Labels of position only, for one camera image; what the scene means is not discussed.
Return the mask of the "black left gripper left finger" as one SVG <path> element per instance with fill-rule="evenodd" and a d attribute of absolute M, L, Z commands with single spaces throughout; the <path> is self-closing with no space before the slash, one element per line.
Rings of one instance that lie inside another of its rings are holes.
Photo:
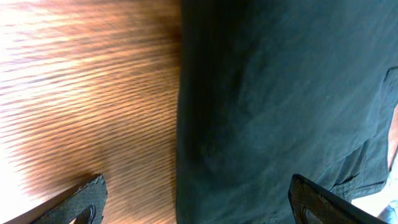
<path fill-rule="evenodd" d="M 91 175 L 6 224 L 101 224 L 107 198 L 104 176 Z"/>

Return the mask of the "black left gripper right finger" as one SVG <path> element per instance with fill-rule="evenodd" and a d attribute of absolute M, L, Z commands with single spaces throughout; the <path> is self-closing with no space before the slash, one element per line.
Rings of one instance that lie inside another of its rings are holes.
<path fill-rule="evenodd" d="M 296 224 L 386 224 L 299 174 L 288 197 Z"/>

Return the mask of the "black shorts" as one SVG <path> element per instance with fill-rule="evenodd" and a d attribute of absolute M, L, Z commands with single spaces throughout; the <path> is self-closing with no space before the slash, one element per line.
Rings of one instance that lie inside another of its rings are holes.
<path fill-rule="evenodd" d="M 301 174 L 352 200 L 386 184 L 396 0 L 182 1 L 179 223 L 293 223 Z"/>

